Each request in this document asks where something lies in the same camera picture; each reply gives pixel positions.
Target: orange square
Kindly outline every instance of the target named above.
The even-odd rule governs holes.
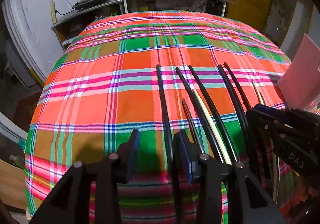
[[[90,62],[78,62],[63,66],[55,81],[69,80],[74,77],[84,77],[114,70],[116,55],[103,57]]]
[[[145,69],[151,64],[149,51],[127,52],[123,55],[122,69]]]
[[[76,124],[104,124],[107,99],[112,93],[94,94],[82,96],[77,112]]]
[[[209,88],[207,91],[220,115],[231,114],[235,112],[226,88]]]
[[[195,68],[196,67],[204,67],[204,68],[215,67],[210,51],[207,49],[188,48],[188,54],[191,60],[191,66]]]
[[[129,90],[118,93],[117,123],[154,120],[152,91]]]
[[[36,122],[41,122],[41,123],[55,124],[57,121],[57,115],[59,114],[59,111],[61,110],[61,107],[62,107],[62,102],[63,100],[59,100],[55,102],[41,103],[40,105],[38,105],[36,107],[35,113],[33,114],[31,123],[34,124]]]
[[[231,52],[216,51],[216,56],[219,64],[227,62],[230,68],[237,68],[239,66],[236,55]]]

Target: floor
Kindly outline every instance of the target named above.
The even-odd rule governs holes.
[[[42,87],[38,84],[27,88],[17,80],[10,77],[6,72],[0,73],[0,111],[9,120],[13,120],[19,101],[41,92]]]

